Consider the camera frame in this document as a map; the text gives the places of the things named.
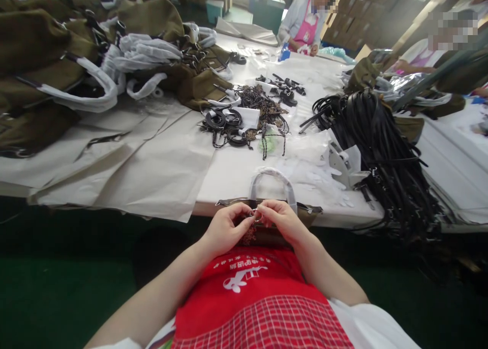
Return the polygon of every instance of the floor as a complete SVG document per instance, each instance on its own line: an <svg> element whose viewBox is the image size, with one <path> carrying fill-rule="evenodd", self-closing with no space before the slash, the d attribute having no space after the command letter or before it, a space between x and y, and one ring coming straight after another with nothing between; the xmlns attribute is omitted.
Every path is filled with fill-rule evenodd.
<svg viewBox="0 0 488 349"><path fill-rule="evenodd" d="M152 227L197 240L209 219L146 221L116 211L56 211L0 199L0 347L82 347L134 292L131 250ZM330 254L423 349L484 347L488 299L450 278L440 287L389 241L313 229Z"/></svg>

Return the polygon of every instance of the white shirt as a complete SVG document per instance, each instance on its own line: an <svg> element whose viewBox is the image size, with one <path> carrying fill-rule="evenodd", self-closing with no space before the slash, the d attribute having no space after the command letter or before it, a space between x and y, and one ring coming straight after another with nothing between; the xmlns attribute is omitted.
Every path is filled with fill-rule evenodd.
<svg viewBox="0 0 488 349"><path fill-rule="evenodd" d="M280 30L278 31L278 40L282 44L288 42L290 38L294 39L296 37L303 20L306 19L311 25L314 25L315 22L318 21L313 45L320 46L320 33L322 32L325 23L327 11L323 9L319 10L317 13L312 13L312 1L310 1L310 4L308 4L308 2L309 0L294 0L291 4L285 19L281 23Z"/></svg>
<svg viewBox="0 0 488 349"><path fill-rule="evenodd" d="M406 61L408 64L410 64L417 56L420 55L420 57L426 58L429 55L432 54L432 51L428 49L429 47L429 40L428 39L423 39L420 40L419 42L413 44L410 49L408 49L405 54L403 54L400 57L400 60ZM441 56L446 52L447 50L436 50L434 54L431 56L431 58L427 61L427 63L424 65L424 67L433 67L435 63L441 58Z"/></svg>
<svg viewBox="0 0 488 349"><path fill-rule="evenodd" d="M329 300L342 328L355 349L420 349L386 311L372 304L349 307L336 299ZM175 319L168 322L146 348L175 330ZM127 338L98 349L142 349Z"/></svg>

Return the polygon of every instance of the finger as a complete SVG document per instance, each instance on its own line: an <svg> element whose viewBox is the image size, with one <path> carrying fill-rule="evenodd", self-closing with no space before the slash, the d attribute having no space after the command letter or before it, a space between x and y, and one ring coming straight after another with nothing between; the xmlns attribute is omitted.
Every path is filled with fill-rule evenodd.
<svg viewBox="0 0 488 349"><path fill-rule="evenodd" d="M261 203L258 205L258 210L263 214L264 217L266 217L267 220L270 220L274 224L279 223L281 215L275 212L273 209L268 208Z"/></svg>
<svg viewBox="0 0 488 349"><path fill-rule="evenodd" d="M271 208L278 213L286 211L286 207L288 206L288 204L286 204L284 201L272 199L267 199L263 201L260 205Z"/></svg>
<svg viewBox="0 0 488 349"><path fill-rule="evenodd" d="M237 225L234 229L235 233L239 235L239 239L244 236L244 234L248 231L248 229L253 225L254 223L254 216L248 217L245 220L243 220L239 225Z"/></svg>
<svg viewBox="0 0 488 349"><path fill-rule="evenodd" d="M227 208L224 208L223 210L225 210L226 215L232 220L242 214L250 215L253 211L249 205L246 205L242 202L233 204Z"/></svg>

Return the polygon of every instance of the red apron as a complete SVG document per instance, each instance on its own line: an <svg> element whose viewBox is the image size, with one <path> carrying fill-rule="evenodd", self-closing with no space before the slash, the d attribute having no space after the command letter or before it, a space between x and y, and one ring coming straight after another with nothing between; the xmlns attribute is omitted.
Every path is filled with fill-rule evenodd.
<svg viewBox="0 0 488 349"><path fill-rule="evenodd" d="M353 348L295 254L237 247L215 259L176 313L172 348Z"/></svg>
<svg viewBox="0 0 488 349"><path fill-rule="evenodd" d="M305 44L310 46L314 43L314 38L315 38L315 32L317 31L317 26L319 24L319 20L315 20L315 24L311 25L309 24L306 19L309 11L309 6L310 6L310 0L307 3L307 9L305 9L305 18L303 19L303 22L301 23L300 29L298 30L298 33L296 34L295 40L297 43L300 44L300 46L304 46Z"/></svg>

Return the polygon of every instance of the plaid pattern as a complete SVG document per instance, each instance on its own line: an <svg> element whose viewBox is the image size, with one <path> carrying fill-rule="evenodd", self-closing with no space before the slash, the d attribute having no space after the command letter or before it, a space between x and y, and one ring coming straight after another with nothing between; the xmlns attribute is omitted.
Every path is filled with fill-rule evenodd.
<svg viewBox="0 0 488 349"><path fill-rule="evenodd" d="M301 296L273 296L250 305L222 327L173 348L354 348L334 311Z"/></svg>

